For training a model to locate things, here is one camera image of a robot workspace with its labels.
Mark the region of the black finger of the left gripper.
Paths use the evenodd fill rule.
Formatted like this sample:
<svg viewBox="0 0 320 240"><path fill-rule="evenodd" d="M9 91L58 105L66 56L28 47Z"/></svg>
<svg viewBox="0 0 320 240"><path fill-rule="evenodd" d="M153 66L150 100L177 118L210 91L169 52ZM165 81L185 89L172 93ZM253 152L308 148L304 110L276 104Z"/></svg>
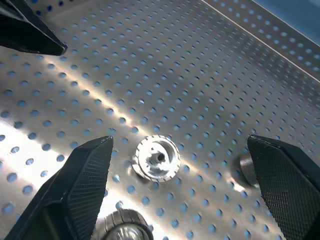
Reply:
<svg viewBox="0 0 320 240"><path fill-rule="evenodd" d="M51 56L61 56L68 49L25 0L0 0L0 46Z"/></svg>

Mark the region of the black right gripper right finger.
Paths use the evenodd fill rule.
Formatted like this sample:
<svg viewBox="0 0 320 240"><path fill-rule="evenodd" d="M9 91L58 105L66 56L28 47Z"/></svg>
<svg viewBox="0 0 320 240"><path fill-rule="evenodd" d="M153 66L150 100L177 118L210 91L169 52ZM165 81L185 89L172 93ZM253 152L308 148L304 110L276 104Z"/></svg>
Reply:
<svg viewBox="0 0 320 240"><path fill-rule="evenodd" d="M320 240L320 167L299 147L250 135L261 196L286 240Z"/></svg>

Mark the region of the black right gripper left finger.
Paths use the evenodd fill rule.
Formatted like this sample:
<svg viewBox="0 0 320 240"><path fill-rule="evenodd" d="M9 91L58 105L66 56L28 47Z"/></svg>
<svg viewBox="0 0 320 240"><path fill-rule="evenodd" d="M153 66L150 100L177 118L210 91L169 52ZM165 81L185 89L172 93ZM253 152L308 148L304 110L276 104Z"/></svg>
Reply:
<svg viewBox="0 0 320 240"><path fill-rule="evenodd" d="M76 147L37 191L4 240L90 240L105 197L112 136Z"/></svg>

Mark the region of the perforated steel tray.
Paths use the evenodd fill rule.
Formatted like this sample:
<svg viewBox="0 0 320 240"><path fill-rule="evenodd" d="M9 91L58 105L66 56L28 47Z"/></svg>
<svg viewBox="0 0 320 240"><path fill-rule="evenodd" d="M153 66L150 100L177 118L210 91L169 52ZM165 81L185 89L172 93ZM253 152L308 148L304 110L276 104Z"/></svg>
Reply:
<svg viewBox="0 0 320 240"><path fill-rule="evenodd" d="M99 218L140 212L156 240L285 240L237 158L257 134L320 164L320 45L251 0L33 0L62 56L0 47L0 240L72 150L114 139ZM139 176L147 136L174 178Z"/></svg>

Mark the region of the silver toothed metal roller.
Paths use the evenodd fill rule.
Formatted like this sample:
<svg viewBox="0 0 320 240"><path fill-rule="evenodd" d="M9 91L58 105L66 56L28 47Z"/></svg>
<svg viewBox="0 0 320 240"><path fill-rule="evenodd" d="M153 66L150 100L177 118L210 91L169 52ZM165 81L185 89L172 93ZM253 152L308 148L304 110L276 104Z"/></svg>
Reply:
<svg viewBox="0 0 320 240"><path fill-rule="evenodd" d="M101 240L154 240L144 217L133 209L120 209L108 215L102 228Z"/></svg>
<svg viewBox="0 0 320 240"><path fill-rule="evenodd" d="M140 177L163 183L176 176L181 156L172 140L163 135L150 135L135 148L131 165Z"/></svg>
<svg viewBox="0 0 320 240"><path fill-rule="evenodd" d="M254 188L259 186L257 175L254 168L254 162L250 154L243 155L239 161L240 169L245 181Z"/></svg>

